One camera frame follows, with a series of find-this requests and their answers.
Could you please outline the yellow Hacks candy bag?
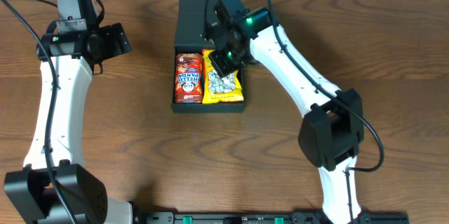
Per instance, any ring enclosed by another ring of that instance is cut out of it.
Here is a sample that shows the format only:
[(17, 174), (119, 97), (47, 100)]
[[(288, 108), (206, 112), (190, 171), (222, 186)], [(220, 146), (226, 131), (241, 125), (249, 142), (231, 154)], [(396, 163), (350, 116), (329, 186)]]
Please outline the yellow Hacks candy bag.
[(203, 49), (203, 77), (204, 95), (203, 104), (239, 103), (244, 101), (241, 84), (237, 73), (220, 77), (213, 68), (209, 55), (213, 50)]

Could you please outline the red Hello Panda box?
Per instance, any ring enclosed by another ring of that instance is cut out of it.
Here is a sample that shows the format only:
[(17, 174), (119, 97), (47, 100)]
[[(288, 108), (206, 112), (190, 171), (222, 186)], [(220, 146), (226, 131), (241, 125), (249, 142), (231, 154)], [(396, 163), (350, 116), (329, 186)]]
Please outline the red Hello Panda box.
[(176, 57), (175, 102), (202, 103), (203, 57), (198, 53), (180, 53)]

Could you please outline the black gift box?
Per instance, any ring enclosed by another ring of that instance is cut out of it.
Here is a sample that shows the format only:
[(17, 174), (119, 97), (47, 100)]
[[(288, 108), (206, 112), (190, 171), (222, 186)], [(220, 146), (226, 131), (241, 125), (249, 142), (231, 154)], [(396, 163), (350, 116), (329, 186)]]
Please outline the black gift box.
[[(206, 0), (179, 0), (177, 25), (174, 38), (174, 54), (202, 53), (214, 45), (205, 41), (203, 33), (203, 7)], [(172, 99), (171, 107), (175, 113), (237, 113), (244, 111), (245, 103), (176, 103)]]

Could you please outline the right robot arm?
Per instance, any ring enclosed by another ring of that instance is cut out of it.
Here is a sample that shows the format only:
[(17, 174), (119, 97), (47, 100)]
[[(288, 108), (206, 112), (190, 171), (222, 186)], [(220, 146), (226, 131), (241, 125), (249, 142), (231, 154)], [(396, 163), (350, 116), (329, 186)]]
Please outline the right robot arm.
[(361, 213), (354, 179), (364, 137), (361, 97), (318, 73), (268, 9), (214, 11), (218, 21), (206, 25), (213, 67), (224, 77), (252, 57), (274, 75), (302, 115), (298, 143), (319, 170), (324, 214), (331, 223), (354, 221)]

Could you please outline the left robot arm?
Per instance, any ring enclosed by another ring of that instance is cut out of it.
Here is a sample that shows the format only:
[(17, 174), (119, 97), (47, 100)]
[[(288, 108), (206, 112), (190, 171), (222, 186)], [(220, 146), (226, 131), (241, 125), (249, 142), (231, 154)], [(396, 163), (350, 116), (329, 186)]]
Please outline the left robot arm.
[(86, 94), (96, 64), (130, 52), (121, 24), (74, 29), (60, 22), (38, 45), (42, 89), (32, 145), (4, 190), (26, 223), (133, 223), (133, 206), (108, 197), (86, 170), (82, 131)]

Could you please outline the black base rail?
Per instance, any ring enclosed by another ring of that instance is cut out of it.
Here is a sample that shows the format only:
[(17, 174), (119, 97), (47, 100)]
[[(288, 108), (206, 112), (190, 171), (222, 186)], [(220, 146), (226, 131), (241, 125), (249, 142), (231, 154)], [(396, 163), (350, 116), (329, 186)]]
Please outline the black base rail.
[[(294, 213), (138, 213), (133, 223), (138, 224), (326, 224), (327, 216), (318, 211)], [(353, 223), (359, 224), (409, 224), (402, 213), (361, 213)]]

